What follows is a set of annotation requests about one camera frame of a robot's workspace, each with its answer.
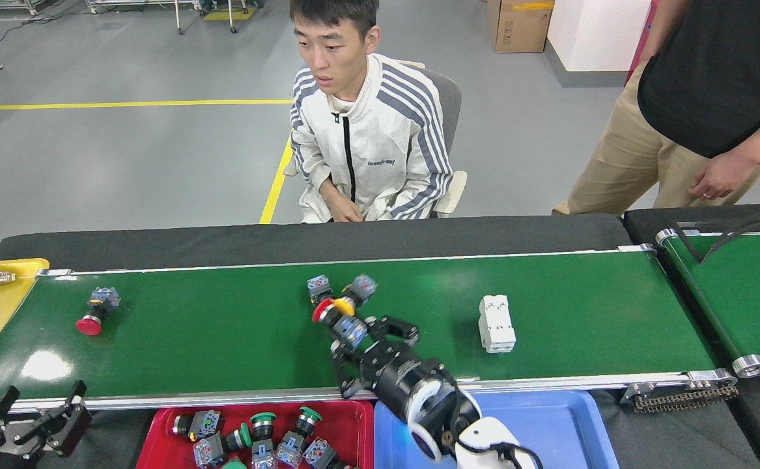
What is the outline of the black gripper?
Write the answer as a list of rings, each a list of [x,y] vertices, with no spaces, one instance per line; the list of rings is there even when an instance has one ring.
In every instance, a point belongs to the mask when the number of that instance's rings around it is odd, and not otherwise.
[[[415,324],[367,317],[367,335],[356,351],[340,339],[330,344],[330,362],[344,399],[371,392],[403,423],[448,424],[455,407],[455,378],[437,358],[424,360],[412,349]]]

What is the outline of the person's left hand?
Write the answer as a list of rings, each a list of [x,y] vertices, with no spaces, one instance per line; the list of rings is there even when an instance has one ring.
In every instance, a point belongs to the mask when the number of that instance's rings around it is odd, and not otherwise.
[[[737,150],[725,152],[704,164],[688,191],[695,198],[725,198],[737,191],[759,165],[760,155]]]

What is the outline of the person's right hand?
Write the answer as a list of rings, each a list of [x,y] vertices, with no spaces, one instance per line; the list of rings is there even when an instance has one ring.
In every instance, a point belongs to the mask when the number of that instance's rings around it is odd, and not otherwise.
[[[326,179],[319,187],[319,193],[330,210],[334,222],[361,222],[364,216],[357,205],[343,195]]]

